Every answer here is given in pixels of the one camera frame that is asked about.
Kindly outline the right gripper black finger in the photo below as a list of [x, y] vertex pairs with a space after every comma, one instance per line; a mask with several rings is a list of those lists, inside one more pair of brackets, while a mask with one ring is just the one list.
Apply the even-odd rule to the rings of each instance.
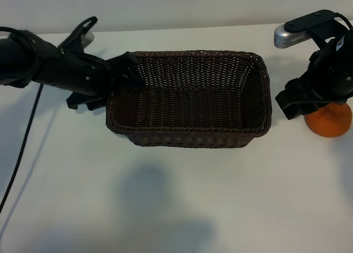
[[299, 114], [308, 115], [317, 111], [317, 106], [311, 101], [303, 101], [299, 103]]

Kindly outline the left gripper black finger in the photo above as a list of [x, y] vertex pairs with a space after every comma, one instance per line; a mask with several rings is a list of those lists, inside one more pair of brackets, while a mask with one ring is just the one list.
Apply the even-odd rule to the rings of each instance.
[[107, 60], [112, 70], [127, 71], [138, 64], [137, 57], [132, 52], [125, 52], [122, 55]]
[[112, 77], [111, 83], [119, 92], [142, 91], [145, 88], [145, 82], [140, 74], [131, 70], [118, 72]]

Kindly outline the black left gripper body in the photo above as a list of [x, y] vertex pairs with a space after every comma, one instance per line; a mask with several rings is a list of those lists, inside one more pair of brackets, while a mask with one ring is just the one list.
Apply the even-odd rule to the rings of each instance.
[[93, 111], [106, 106], [111, 67], [99, 57], [79, 51], [60, 50], [59, 56], [44, 62], [33, 81], [69, 90], [70, 109], [85, 104]]

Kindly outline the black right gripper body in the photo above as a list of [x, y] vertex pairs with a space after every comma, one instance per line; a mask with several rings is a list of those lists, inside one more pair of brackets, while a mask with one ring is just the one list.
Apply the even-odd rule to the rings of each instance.
[[299, 114], [299, 103], [311, 101], [317, 111], [330, 104], [342, 104], [352, 97], [352, 40], [332, 40], [312, 54], [308, 69], [287, 82], [275, 97], [287, 119]]

